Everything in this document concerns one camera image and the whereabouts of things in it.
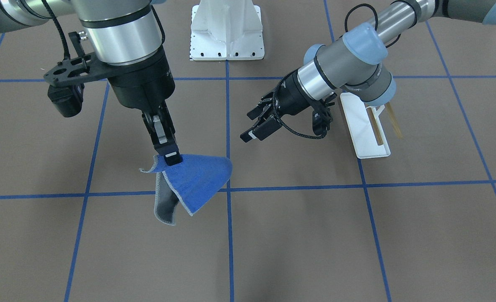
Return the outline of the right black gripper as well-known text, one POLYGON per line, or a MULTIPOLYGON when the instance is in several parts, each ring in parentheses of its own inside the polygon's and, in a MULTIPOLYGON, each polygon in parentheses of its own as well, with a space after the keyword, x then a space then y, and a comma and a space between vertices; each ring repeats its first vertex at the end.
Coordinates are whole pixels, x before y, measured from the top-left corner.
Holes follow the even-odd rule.
POLYGON ((148 59, 137 63, 136 71, 108 77, 108 82, 121 105, 131 109, 157 110, 142 114, 152 144, 168 166, 181 163, 182 156, 175 139, 175 128, 165 100, 173 94, 175 82, 165 50, 160 46, 148 59))

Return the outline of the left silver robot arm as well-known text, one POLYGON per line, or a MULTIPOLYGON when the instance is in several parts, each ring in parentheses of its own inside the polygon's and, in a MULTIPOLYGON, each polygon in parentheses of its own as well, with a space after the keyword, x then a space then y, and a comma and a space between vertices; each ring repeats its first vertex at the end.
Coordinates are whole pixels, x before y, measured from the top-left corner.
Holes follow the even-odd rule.
POLYGON ((322 139, 330 130, 335 92, 342 89, 369 107, 388 103, 397 89, 384 67, 388 47, 403 32, 432 17, 496 25, 496 0, 396 0, 373 18, 345 27, 330 45, 313 45, 304 65, 286 75, 247 113, 255 124, 244 142, 264 140, 280 128, 297 136, 322 139))

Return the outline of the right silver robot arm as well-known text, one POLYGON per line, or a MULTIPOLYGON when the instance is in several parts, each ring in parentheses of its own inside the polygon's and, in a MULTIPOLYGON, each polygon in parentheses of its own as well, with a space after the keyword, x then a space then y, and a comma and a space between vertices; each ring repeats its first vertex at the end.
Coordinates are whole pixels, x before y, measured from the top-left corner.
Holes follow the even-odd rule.
POLYGON ((142 112, 156 152, 182 162, 166 99, 175 90, 165 31, 152 0, 0 0, 0 33, 52 20, 62 61, 44 74, 48 97, 68 118, 81 112, 84 84, 106 79, 121 105, 142 112))

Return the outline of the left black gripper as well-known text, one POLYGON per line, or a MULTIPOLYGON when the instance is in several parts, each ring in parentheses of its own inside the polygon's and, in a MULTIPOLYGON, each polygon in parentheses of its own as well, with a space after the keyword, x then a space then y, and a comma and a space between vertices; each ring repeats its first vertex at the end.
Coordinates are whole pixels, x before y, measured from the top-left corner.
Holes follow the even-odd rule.
POLYGON ((258 120, 251 128, 240 134, 240 139, 243 142, 247 143, 253 139, 264 140, 282 128, 281 123, 273 115, 274 106, 279 117, 297 115, 308 107, 312 107, 322 120, 333 120, 326 103, 322 99, 316 100, 309 97, 300 84, 298 71, 293 70, 283 78, 283 82, 277 86, 275 94, 265 94, 256 107, 247 112, 247 117, 250 120, 256 118, 258 120))

